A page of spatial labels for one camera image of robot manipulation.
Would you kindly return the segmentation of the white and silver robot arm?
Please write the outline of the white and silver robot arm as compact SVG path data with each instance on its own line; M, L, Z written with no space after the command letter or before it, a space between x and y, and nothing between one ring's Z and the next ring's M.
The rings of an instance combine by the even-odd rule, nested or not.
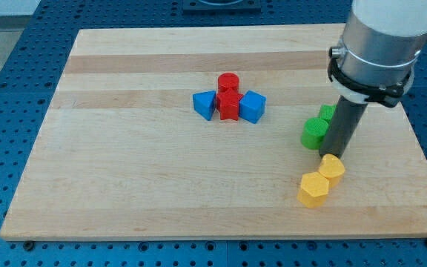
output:
M349 102L394 107L427 40L427 0L353 0L328 78Z

